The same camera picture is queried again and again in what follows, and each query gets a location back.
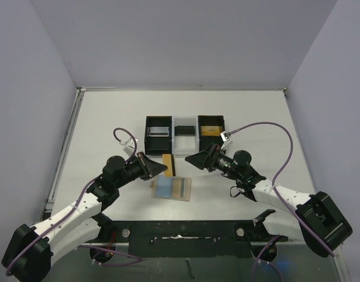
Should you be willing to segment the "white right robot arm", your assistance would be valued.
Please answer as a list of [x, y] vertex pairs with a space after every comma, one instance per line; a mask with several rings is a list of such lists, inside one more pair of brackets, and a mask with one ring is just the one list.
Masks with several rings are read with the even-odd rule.
[[267, 240], [273, 235], [302, 240], [317, 255], [328, 257], [353, 233], [351, 225], [331, 197], [309, 194], [272, 184], [251, 166], [251, 154], [244, 150], [225, 156], [218, 145], [187, 156], [185, 161], [200, 170], [221, 171], [235, 181], [236, 188], [254, 202], [266, 203], [294, 216], [291, 224], [280, 224], [274, 215], [254, 225], [254, 235]]

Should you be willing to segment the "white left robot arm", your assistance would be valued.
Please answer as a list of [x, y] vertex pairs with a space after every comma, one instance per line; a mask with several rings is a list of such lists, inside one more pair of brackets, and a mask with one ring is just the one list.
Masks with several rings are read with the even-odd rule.
[[42, 222], [31, 227], [23, 224], [14, 231], [2, 259], [6, 275], [19, 281], [42, 281], [73, 249], [93, 239], [109, 239], [112, 227], [102, 212], [119, 197], [119, 188], [136, 179], [149, 180], [166, 169], [142, 152], [129, 161], [110, 157], [102, 174], [86, 184], [75, 202]]

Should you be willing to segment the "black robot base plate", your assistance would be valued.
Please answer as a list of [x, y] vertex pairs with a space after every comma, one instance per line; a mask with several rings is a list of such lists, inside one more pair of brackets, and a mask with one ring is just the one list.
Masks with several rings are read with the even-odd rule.
[[112, 221], [91, 244], [110, 241], [141, 258], [250, 258], [254, 244], [272, 239], [251, 220]]

